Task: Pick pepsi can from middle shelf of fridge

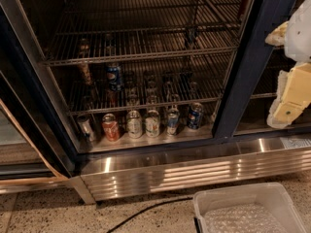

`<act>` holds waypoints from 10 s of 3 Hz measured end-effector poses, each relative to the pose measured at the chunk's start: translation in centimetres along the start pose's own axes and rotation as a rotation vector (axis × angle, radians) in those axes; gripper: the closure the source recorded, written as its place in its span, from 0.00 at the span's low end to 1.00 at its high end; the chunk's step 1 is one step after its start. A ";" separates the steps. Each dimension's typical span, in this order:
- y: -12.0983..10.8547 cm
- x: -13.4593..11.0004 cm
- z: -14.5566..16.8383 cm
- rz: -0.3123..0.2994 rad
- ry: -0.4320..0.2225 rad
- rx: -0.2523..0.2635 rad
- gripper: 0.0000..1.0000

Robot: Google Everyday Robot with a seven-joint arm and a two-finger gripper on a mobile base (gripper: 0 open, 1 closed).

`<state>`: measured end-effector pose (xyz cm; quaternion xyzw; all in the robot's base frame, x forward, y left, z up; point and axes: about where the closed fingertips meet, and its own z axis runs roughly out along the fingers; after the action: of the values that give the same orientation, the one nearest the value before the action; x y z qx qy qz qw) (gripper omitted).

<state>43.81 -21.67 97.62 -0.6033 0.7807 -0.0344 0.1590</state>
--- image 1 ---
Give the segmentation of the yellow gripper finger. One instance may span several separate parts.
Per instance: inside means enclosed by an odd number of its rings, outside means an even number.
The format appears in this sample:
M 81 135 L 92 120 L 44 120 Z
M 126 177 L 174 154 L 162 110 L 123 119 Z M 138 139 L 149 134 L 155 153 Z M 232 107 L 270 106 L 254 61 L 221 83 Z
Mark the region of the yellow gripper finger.
M 271 46 L 283 46 L 285 44 L 285 35 L 288 27 L 288 22 L 285 21 L 277 28 L 275 28 L 271 33 L 265 38 L 265 42 Z
M 266 123 L 283 129 L 311 104 L 311 64 L 297 62 L 289 72 L 281 70 L 276 94 Z

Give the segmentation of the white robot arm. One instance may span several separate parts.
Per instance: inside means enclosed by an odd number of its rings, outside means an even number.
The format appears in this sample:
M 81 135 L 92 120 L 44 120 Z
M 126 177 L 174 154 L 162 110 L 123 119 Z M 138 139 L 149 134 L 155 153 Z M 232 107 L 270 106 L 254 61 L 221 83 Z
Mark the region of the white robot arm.
M 268 45 L 284 47 L 287 58 L 295 62 L 278 76 L 277 97 L 267 124 L 283 129 L 293 123 L 311 104 L 311 0 L 304 0 L 291 18 L 265 38 Z

